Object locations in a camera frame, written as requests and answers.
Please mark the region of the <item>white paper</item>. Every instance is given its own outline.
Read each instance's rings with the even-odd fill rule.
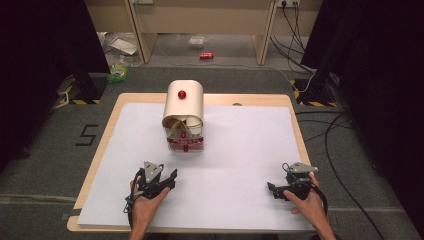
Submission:
[[[300,162],[285,107],[205,106],[204,151],[168,150],[164,104],[126,104],[78,220],[80,225],[128,226],[123,213],[130,181],[144,161],[177,168],[176,187],[151,227],[231,230],[312,230],[292,202],[274,199],[267,182],[287,185],[283,163]]]
[[[127,41],[124,41],[120,38],[117,38],[110,46],[118,50],[121,50],[123,52],[126,52],[130,55],[133,55],[137,51],[136,45],[129,43]]]

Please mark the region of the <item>gray carpet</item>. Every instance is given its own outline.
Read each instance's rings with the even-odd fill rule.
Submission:
[[[288,78],[305,76],[287,72]],[[290,84],[275,70],[218,68],[131,68],[126,81],[110,83],[98,105],[68,105],[50,114],[29,147],[27,158],[14,159],[0,175],[0,239],[127,239],[128,234],[73,233],[66,228],[91,160],[114,103],[125,92],[166,92],[176,79],[199,81],[205,93],[286,94],[294,104],[311,164],[317,166],[322,191],[329,202],[329,218],[342,239],[378,239],[331,169],[322,135],[343,107],[297,105]],[[420,239],[384,177],[373,168],[349,116],[342,116],[328,134],[328,152],[337,174],[374,220],[385,239]],[[96,138],[91,146],[81,138],[87,130]],[[284,234],[280,239],[308,239],[311,234]]]

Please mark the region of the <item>human hand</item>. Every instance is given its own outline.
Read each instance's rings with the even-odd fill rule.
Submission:
[[[312,183],[319,187],[315,175],[309,173],[309,176]],[[301,213],[312,224],[315,230],[317,230],[321,239],[336,239],[324,212],[321,197],[313,189],[309,191],[308,197],[305,200],[299,199],[289,190],[285,190],[283,193],[290,201],[296,204],[296,207],[291,210],[292,214]]]
[[[140,177],[137,178],[134,184],[134,193],[138,191],[138,183]],[[130,182],[130,188],[133,187],[133,181]],[[153,199],[148,199],[143,196],[138,197],[132,207],[132,229],[130,239],[143,239],[144,234],[150,222],[156,214],[162,200],[168,195],[170,188],[164,188],[162,192]]]

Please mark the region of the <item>red object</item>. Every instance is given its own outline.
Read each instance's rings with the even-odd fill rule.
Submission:
[[[184,99],[186,96],[187,96],[187,93],[185,91],[181,90],[178,92],[178,97],[180,99]]]
[[[200,54],[200,60],[203,59],[213,59],[213,52],[206,52]]]

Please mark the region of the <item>power outlet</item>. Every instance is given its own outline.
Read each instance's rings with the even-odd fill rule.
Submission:
[[[286,8],[295,8],[295,7],[299,7],[300,5],[300,0],[278,0],[278,7],[282,8],[283,7],[283,1],[286,2]]]

